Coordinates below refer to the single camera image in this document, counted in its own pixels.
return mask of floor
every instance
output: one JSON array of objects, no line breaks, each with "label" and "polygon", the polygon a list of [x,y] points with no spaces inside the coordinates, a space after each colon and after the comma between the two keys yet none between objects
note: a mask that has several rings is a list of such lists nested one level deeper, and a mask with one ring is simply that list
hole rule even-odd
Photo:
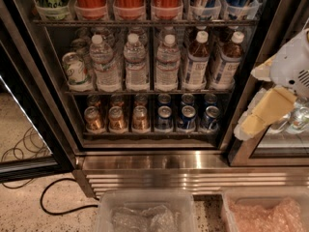
[{"label": "floor", "polygon": [[[48,154],[48,149],[14,99],[7,93],[0,93],[1,161],[37,158]],[[49,184],[62,178],[72,178],[72,175],[68,173],[43,177],[30,183],[29,180],[6,183],[10,188],[0,185],[0,231],[94,231],[98,208],[62,216],[51,216],[42,210],[42,192]],[[87,198],[77,183],[65,181],[57,183],[46,192],[43,204],[48,211],[61,213],[80,206],[98,204],[98,201]],[[221,207],[220,196],[203,196],[195,201],[197,232],[225,231],[220,219]]]}]

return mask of wire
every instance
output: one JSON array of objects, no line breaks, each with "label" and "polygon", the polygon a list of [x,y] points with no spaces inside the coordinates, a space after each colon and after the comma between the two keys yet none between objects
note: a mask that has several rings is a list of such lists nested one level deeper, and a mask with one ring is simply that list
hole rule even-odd
[{"label": "wire", "polygon": [[[11,149],[9,149],[9,150],[7,150],[6,152],[3,153],[2,157],[1,157],[1,162],[11,160],[11,159],[8,159],[8,155],[10,155],[10,153],[12,153],[10,156],[14,156],[14,158],[16,160],[25,160],[26,159],[25,153],[27,151],[30,152],[31,154],[33,154],[28,159],[38,158],[39,156],[41,156],[41,157],[47,156],[49,154],[49,150],[48,150],[47,146],[44,143],[42,143],[42,146],[38,146],[34,142],[34,139],[33,139],[33,137],[35,135],[39,136],[38,133],[33,129],[33,127],[29,128],[23,134],[23,137],[20,140],[18,140]],[[18,147],[19,144],[21,144],[21,143],[23,144],[24,149],[21,149],[21,148]],[[31,149],[31,146],[34,146],[35,148],[37,148],[37,150],[35,151],[35,150]],[[17,187],[10,187],[10,186],[5,185],[3,183],[2,183],[2,186],[7,188],[7,189],[21,189],[21,188],[27,186],[32,181],[34,181],[34,179],[28,180],[24,184],[17,186]]]},{"label": "wire", "polygon": [[82,210],[82,209],[87,209],[87,208],[97,208],[98,205],[85,205],[85,206],[80,206],[80,207],[77,207],[75,209],[72,209],[72,210],[68,210],[68,211],[65,211],[65,212],[61,212],[61,213],[55,213],[55,212],[49,212],[47,211],[47,209],[44,207],[43,205],[43,199],[44,199],[44,196],[46,194],[46,192],[52,187],[54,186],[56,183],[58,182],[63,182],[63,181],[72,181],[72,182],[76,182],[74,179],[72,178],[63,178],[63,179],[59,179],[57,181],[54,181],[52,182],[51,184],[49,184],[45,190],[42,192],[42,195],[41,195],[41,198],[40,198],[40,206],[42,208],[42,210],[49,214],[49,215],[52,215],[52,216],[62,216],[62,215],[65,215],[65,214],[69,214],[69,213],[73,213],[73,212],[77,212],[79,210]]}]

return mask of beverage cooler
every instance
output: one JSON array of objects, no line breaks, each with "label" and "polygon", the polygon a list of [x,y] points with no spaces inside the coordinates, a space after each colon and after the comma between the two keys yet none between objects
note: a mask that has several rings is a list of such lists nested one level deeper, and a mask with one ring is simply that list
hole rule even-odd
[{"label": "beverage cooler", "polygon": [[[1,181],[71,171],[87,196],[307,186],[305,128],[290,133],[286,119],[248,140],[234,130],[274,86],[251,71],[303,29],[308,1],[0,0],[1,80],[51,152],[1,163]],[[177,57],[164,62],[166,45]]]}]

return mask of refrigerator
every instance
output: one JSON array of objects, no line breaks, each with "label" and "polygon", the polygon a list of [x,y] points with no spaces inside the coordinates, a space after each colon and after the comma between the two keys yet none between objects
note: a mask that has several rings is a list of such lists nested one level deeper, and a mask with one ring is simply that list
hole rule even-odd
[{"label": "refrigerator", "polygon": [[[248,141],[234,137],[234,128],[254,95],[265,85],[250,75],[253,68],[276,53],[305,24],[308,0],[256,0],[254,16],[232,20],[193,20],[183,15],[177,20],[151,17],[151,0],[141,20],[43,20],[36,0],[0,0],[1,80],[32,121],[51,152],[51,156],[0,164],[1,182],[72,172],[89,197],[101,196],[109,189],[187,189],[193,194],[217,193],[228,187],[307,186],[307,132],[298,135],[298,144],[286,144],[283,133],[266,135],[267,130]],[[245,34],[244,55],[229,90],[203,88],[167,92],[172,97],[174,125],[177,105],[183,94],[196,101],[213,93],[221,111],[219,130],[208,134],[155,131],[157,96],[154,84],[155,28],[173,26],[182,46],[186,27],[207,26],[211,32],[238,26]],[[81,27],[109,27],[126,30],[143,27],[149,37],[150,89],[134,92],[76,92],[69,89],[62,57],[70,52],[75,31]],[[100,95],[108,108],[112,95],[127,101],[129,129],[122,134],[109,130],[93,134],[86,130],[84,111],[89,95]],[[148,96],[150,131],[131,129],[134,96]]]}]

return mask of bottle with brown liquid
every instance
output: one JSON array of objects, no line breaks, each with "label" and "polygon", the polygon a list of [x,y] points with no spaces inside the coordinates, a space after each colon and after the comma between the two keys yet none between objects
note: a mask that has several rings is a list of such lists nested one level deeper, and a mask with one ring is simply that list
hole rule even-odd
[{"label": "bottle with brown liquid", "polygon": [[226,89],[232,84],[243,55],[241,46],[243,38],[243,33],[235,32],[231,40],[223,44],[215,54],[211,66],[211,83],[214,83],[217,87]]},{"label": "bottle with brown liquid", "polygon": [[184,83],[194,85],[203,83],[210,58],[208,38],[209,34],[207,32],[200,31],[197,33],[195,41],[189,46],[183,68]]}]

